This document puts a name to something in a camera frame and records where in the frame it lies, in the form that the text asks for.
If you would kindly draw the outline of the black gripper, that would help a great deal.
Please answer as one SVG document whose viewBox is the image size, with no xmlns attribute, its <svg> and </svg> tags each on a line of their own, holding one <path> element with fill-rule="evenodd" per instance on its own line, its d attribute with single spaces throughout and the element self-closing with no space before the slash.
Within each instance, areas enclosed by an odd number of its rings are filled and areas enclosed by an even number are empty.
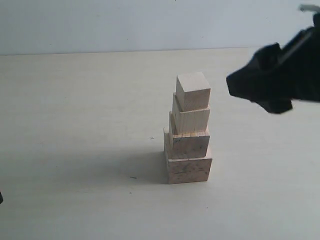
<svg viewBox="0 0 320 240">
<path fill-rule="evenodd" d="M 226 77 L 229 94 L 282 114 L 292 101 L 320 101 L 320 15 L 284 47 L 278 43 L 257 50 L 250 61 Z"/>
</svg>

